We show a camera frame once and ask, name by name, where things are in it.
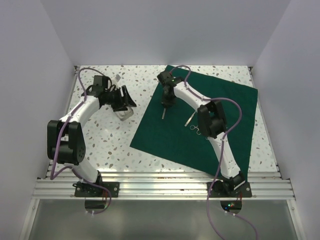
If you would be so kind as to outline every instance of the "speckled white tabletop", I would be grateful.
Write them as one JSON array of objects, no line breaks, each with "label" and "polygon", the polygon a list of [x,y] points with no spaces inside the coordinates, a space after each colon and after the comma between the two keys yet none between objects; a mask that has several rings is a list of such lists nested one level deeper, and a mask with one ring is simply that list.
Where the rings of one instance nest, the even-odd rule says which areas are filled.
[{"label": "speckled white tabletop", "polygon": [[[111,107],[102,106],[83,128],[86,144],[85,157],[99,171],[109,172],[199,172],[193,168],[129,147],[149,101],[158,84],[157,75],[165,65],[95,65],[92,67],[111,79],[121,76],[119,85],[126,85],[137,104],[134,115],[120,121]],[[190,66],[192,71],[215,76],[227,81],[252,87],[247,66]],[[85,71],[81,79],[85,87],[93,82],[94,71]],[[83,90],[77,81],[70,109],[77,104]],[[249,172],[277,172],[260,108],[255,112]]]}]

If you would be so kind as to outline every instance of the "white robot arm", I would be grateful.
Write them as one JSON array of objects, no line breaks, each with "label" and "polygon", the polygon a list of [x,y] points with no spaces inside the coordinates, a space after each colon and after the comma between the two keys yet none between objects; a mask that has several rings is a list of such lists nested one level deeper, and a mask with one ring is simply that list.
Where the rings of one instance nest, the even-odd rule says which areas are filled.
[{"label": "white robot arm", "polygon": [[246,180],[235,161],[227,136],[224,137],[223,154],[221,154],[222,138],[227,131],[227,120],[221,102],[210,100],[210,97],[202,95],[188,83],[184,83],[181,77],[173,77],[170,72],[161,72],[157,78],[163,87],[161,103],[165,108],[173,106],[175,98],[179,98],[197,111],[200,133],[207,137],[217,158],[219,159],[222,155],[220,169],[223,188],[229,195],[234,194],[240,186],[246,183]]},{"label": "white robot arm", "polygon": [[54,159],[59,132],[64,123],[68,122],[58,146],[57,163],[71,167],[83,179],[90,183],[101,184],[101,175],[85,158],[86,145],[82,132],[89,118],[103,105],[111,105],[120,120],[133,115],[132,107],[137,105],[131,99],[126,86],[118,87],[117,81],[107,76],[95,75],[93,85],[86,89],[86,97],[80,98],[79,103],[64,117],[51,120],[47,125],[47,155]]},{"label": "white robot arm", "polygon": [[[204,101],[196,96],[194,96],[188,89],[185,87],[185,84],[183,82],[178,83],[174,87],[174,95],[185,101],[188,105],[190,105],[195,111],[197,111],[201,106],[205,106],[209,103],[209,101]],[[197,92],[195,89],[193,89],[194,92],[199,94],[201,96],[201,93]],[[214,152],[217,156],[217,158],[220,158],[221,155],[221,139],[223,137],[225,132],[221,132],[216,136],[216,139],[213,137],[208,137],[209,142],[211,143]],[[234,155],[232,154],[228,137],[226,136],[224,138],[224,149],[223,149],[223,159],[221,164],[221,175],[224,176],[227,179],[234,178],[237,176],[240,172],[240,168],[238,167]]]}]

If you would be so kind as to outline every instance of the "wire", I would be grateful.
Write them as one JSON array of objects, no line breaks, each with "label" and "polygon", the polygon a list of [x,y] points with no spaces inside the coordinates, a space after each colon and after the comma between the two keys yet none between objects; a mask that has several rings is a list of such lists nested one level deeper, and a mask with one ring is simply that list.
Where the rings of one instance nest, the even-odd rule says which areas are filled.
[{"label": "wire", "polygon": [[60,144],[61,144],[61,138],[62,138],[62,135],[64,133],[64,130],[66,129],[70,119],[73,117],[73,115],[75,114],[75,112],[86,102],[87,100],[87,91],[86,91],[86,88],[81,80],[81,77],[80,77],[80,74],[82,71],[84,70],[92,70],[92,71],[95,71],[99,74],[101,74],[102,76],[106,76],[104,75],[102,72],[94,69],[94,68],[91,68],[91,67],[84,67],[84,68],[81,68],[77,74],[77,77],[78,77],[78,80],[79,80],[79,83],[83,89],[83,94],[84,94],[84,98],[83,98],[83,101],[81,101],[72,111],[71,113],[69,114],[69,116],[67,117],[67,119],[65,120],[65,122],[63,123],[60,131],[59,131],[59,134],[58,134],[58,138],[57,138],[57,141],[56,141],[56,146],[55,146],[55,153],[54,153],[54,157],[53,157],[53,163],[52,163],[52,169],[51,169],[51,173],[50,173],[50,180],[54,180],[61,172],[63,172],[64,170],[66,169],[72,169],[72,172],[74,173],[74,175],[76,175],[79,179],[82,179],[84,182],[86,182],[87,184],[93,186],[93,187],[96,187],[96,188],[100,188],[102,190],[104,190],[106,193],[108,193],[109,195],[109,202],[108,204],[104,207],[103,210],[101,211],[92,211],[91,214],[93,215],[96,215],[96,214],[100,214],[102,212],[104,212],[111,204],[111,193],[110,191],[103,187],[103,186],[100,186],[100,185],[97,185],[97,184],[94,184],[93,182],[90,182],[86,179],[84,179],[83,177],[81,177],[71,166],[65,166],[63,168],[61,168],[58,172],[55,173],[55,170],[56,170],[56,165],[57,165],[57,162],[58,162],[58,155],[59,155],[59,148],[60,148]]},{"label": "wire", "polygon": [[108,193],[104,191],[104,195],[102,194],[102,201],[104,202],[104,205],[107,204],[107,198],[108,198]]},{"label": "wire", "polygon": [[[188,89],[188,91],[190,93],[192,93],[194,96],[196,96],[197,98],[203,100],[203,101],[217,101],[217,100],[223,100],[223,101],[228,101],[228,102],[231,102],[233,103],[237,108],[238,108],[238,111],[239,111],[239,117],[238,117],[238,120],[235,122],[235,124],[230,127],[225,133],[224,135],[222,136],[222,142],[221,142],[221,155],[220,155],[220,159],[219,159],[219,165],[218,165],[218,168],[216,170],[216,173],[215,173],[215,176],[213,178],[213,181],[209,187],[209,191],[208,191],[208,194],[207,194],[207,197],[206,197],[206,214],[207,214],[207,217],[208,217],[208,220],[210,222],[210,225],[212,226],[213,230],[216,232],[216,234],[223,240],[226,240],[222,234],[218,231],[218,229],[216,228],[215,224],[213,223],[212,219],[211,219],[211,216],[210,216],[210,211],[209,211],[209,197],[211,195],[211,191],[212,191],[212,188],[214,186],[214,183],[215,181],[217,180],[218,178],[218,174],[219,174],[219,171],[220,171],[220,168],[221,168],[221,164],[222,164],[222,160],[223,160],[223,155],[224,155],[224,148],[225,148],[225,137],[228,135],[228,133],[230,133],[241,121],[242,119],[242,110],[241,110],[241,107],[239,106],[239,104],[237,102],[235,102],[234,100],[230,99],[230,98],[226,98],[226,97],[215,97],[215,98],[203,98],[202,96],[198,95],[197,93],[195,93],[194,91],[192,91],[189,87],[188,87],[188,78],[191,74],[191,69],[189,66],[186,66],[186,65],[179,65],[179,66],[176,66],[174,67],[173,69],[171,69],[170,73],[172,74],[172,72],[176,69],[176,68],[187,68],[189,70],[188,74],[186,75],[185,79],[184,79],[184,86],[186,87],[186,89]],[[258,230],[257,228],[253,225],[253,223],[251,223],[249,220],[245,219],[244,217],[236,214],[235,215],[237,218],[239,219],[242,219],[243,221],[245,221],[246,223],[248,223],[254,230],[255,232],[255,239],[258,240],[259,239],[259,233],[258,233]]]},{"label": "wire", "polygon": [[235,200],[236,202],[238,201],[239,197],[240,197],[240,202],[242,203],[242,191],[236,197],[236,200]]}]

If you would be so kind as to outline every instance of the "green cloth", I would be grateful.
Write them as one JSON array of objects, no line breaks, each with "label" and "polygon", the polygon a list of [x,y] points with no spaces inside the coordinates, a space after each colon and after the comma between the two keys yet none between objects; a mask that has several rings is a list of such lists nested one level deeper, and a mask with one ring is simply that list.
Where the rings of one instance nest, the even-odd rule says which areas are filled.
[{"label": "green cloth", "polygon": [[[174,77],[185,77],[188,71],[178,68]],[[188,83],[201,94],[211,98],[230,98],[242,109],[242,120],[228,134],[233,156],[247,179],[252,136],[255,125],[258,91],[252,87],[226,81],[217,77],[192,72]],[[161,105],[163,88],[156,87],[150,103],[143,115],[140,125],[133,137],[130,147],[140,151],[215,175],[218,159],[210,142],[190,126],[197,126],[197,114],[185,127],[185,123],[194,110],[179,98],[174,106],[168,108],[164,119],[164,107]],[[239,111],[228,101],[222,101],[227,128],[238,119]]]}]

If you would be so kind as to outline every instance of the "white partition wall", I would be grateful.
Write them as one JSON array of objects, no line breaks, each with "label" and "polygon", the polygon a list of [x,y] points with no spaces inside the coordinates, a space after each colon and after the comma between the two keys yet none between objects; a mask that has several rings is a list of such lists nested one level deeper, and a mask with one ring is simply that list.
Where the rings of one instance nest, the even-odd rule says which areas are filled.
[{"label": "white partition wall", "polygon": [[41,0],[76,65],[253,66],[290,0]]},{"label": "white partition wall", "polygon": [[0,1],[0,239],[19,238],[73,66],[38,0]]},{"label": "white partition wall", "polygon": [[320,237],[320,2],[292,0],[253,68],[282,176],[308,239]]}]

